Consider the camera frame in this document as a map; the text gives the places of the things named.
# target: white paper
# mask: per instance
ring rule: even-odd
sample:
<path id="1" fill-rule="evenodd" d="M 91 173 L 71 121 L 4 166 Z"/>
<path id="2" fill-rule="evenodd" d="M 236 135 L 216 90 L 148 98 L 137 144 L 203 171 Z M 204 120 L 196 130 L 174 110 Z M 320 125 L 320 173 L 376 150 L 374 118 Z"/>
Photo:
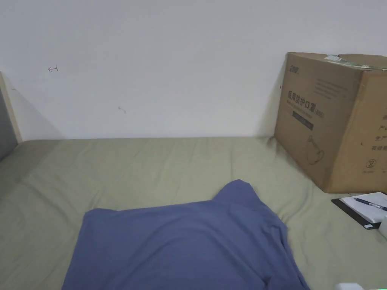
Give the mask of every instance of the white paper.
<path id="1" fill-rule="evenodd" d="M 377 205 L 387 206 L 387 195 L 383 194 L 382 192 L 344 197 L 341 198 L 341 200 L 370 223 L 381 222 L 386 216 L 386 211 L 358 202 L 355 200 L 355 198 L 360 198 L 362 200 L 376 203 Z"/>

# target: bed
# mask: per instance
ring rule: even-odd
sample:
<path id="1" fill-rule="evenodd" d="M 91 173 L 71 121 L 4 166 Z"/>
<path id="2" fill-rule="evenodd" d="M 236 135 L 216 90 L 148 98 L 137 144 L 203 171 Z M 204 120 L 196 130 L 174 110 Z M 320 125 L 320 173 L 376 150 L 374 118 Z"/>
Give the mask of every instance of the bed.
<path id="1" fill-rule="evenodd" d="M 28 141 L 0 162 L 0 289 L 60 289 L 83 215 L 211 199 L 249 182 L 288 226 L 312 289 L 387 286 L 387 240 L 365 230 L 274 138 Z"/>

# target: clipboard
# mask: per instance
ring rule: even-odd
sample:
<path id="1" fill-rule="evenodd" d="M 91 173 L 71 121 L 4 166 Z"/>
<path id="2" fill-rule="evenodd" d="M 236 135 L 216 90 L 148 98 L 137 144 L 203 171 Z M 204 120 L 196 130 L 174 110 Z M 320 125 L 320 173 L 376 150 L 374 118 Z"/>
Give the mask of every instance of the clipboard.
<path id="1" fill-rule="evenodd" d="M 343 212 L 345 212 L 347 215 L 349 215 L 351 218 L 353 218 L 355 221 L 357 221 L 360 225 L 362 225 L 367 230 L 373 230 L 378 229 L 380 227 L 380 223 L 370 223 L 365 218 L 363 218 L 361 215 L 359 215 L 356 211 L 354 211 L 352 208 L 347 206 L 345 203 L 343 203 L 340 198 L 335 198 L 331 200 L 336 206 L 338 206 Z"/>

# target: pen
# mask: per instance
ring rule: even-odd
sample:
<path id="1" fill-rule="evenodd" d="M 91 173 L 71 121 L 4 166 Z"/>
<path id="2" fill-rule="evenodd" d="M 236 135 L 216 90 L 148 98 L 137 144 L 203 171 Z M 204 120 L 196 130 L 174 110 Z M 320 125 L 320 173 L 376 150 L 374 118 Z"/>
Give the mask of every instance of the pen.
<path id="1" fill-rule="evenodd" d="M 370 201 L 366 201 L 366 200 L 362 200 L 360 198 L 355 198 L 355 200 L 358 201 L 358 202 L 364 203 L 366 205 L 374 206 L 374 207 L 379 208 L 381 210 L 385 210 L 387 212 L 387 206 L 377 205 L 376 203 L 373 203 L 373 202 L 370 202 Z"/>

